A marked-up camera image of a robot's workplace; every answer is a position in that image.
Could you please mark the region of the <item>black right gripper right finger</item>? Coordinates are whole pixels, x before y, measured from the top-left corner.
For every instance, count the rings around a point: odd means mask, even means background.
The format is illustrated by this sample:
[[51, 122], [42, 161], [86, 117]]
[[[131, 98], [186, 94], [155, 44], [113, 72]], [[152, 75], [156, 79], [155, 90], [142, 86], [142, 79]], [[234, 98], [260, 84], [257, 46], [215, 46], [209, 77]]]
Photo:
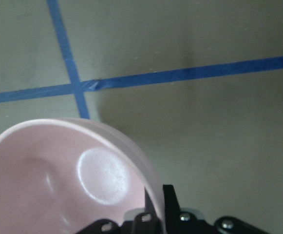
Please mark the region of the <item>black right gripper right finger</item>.
[[203, 215], [193, 208], [181, 208], [173, 185], [163, 185], [165, 224], [168, 234], [203, 234]]

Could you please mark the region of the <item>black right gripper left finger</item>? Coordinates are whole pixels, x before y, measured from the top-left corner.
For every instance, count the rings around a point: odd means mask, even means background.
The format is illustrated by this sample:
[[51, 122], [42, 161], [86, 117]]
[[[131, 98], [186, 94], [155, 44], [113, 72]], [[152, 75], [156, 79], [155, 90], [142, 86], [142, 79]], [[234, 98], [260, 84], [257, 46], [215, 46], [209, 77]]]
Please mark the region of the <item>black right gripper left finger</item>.
[[152, 200], [144, 189], [144, 207], [124, 214], [125, 234], [161, 234], [161, 220], [157, 217]]

